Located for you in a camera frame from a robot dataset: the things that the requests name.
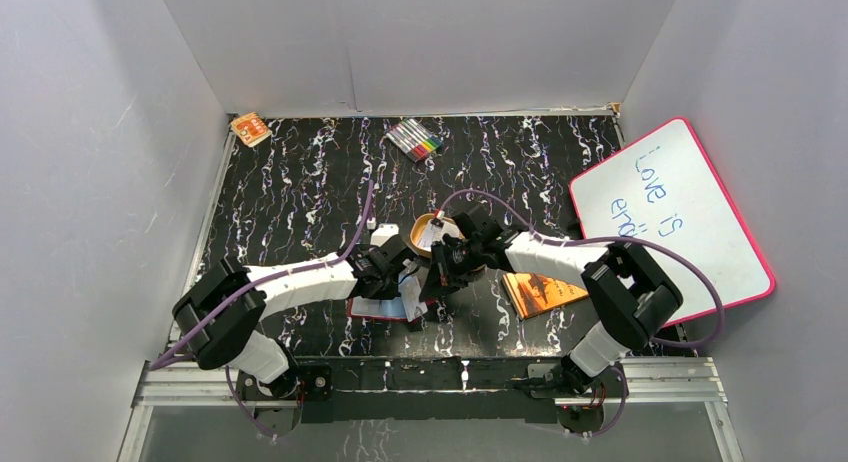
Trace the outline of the red leather card holder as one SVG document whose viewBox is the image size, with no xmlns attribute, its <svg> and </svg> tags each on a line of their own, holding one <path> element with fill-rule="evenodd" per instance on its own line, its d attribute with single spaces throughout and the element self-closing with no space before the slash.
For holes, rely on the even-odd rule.
<svg viewBox="0 0 848 462">
<path fill-rule="evenodd" d="M 427 307 L 434 305 L 436 300 L 426 302 Z M 405 318 L 400 295 L 393 299 L 364 299 L 354 297 L 347 302 L 347 315 L 355 318 L 366 318 L 386 321 L 404 321 Z"/>
</svg>

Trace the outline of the yellow oval tray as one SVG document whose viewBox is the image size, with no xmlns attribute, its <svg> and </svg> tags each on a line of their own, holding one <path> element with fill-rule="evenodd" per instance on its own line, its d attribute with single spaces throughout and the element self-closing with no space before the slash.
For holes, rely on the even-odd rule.
<svg viewBox="0 0 848 462">
<path fill-rule="evenodd" d="M 418 217 L 410 232 L 413 249 L 430 261 L 439 277 L 479 272 L 484 265 L 473 266 L 474 259 L 465 236 L 453 219 L 432 213 Z"/>
</svg>

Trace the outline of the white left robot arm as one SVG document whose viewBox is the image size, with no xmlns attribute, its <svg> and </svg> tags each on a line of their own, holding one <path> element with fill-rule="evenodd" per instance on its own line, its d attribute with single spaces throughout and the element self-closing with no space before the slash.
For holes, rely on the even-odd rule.
<svg viewBox="0 0 848 462">
<path fill-rule="evenodd" d="M 298 386 L 296 363 L 284 345 L 260 333 L 260 321 L 315 302 L 394 298 L 414 258 L 399 235 L 287 265 L 245 266 L 225 258 L 175 304 L 172 315 L 199 369 L 234 368 L 271 396 L 286 398 Z"/>
</svg>

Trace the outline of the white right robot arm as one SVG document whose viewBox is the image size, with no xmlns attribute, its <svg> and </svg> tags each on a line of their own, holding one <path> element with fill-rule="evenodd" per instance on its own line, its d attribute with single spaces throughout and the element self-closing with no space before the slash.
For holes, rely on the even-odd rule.
<svg viewBox="0 0 848 462">
<path fill-rule="evenodd" d="M 552 372 L 577 396 L 590 395 L 607 368 L 645 347 L 683 304 L 675 283 L 631 239 L 600 248 L 580 241 L 546 244 L 524 226 L 502 225 L 479 204 L 452 219 L 459 234 L 432 242 L 421 298 L 465 288 L 483 268 L 545 276 L 586 290 L 598 321 Z"/>
</svg>

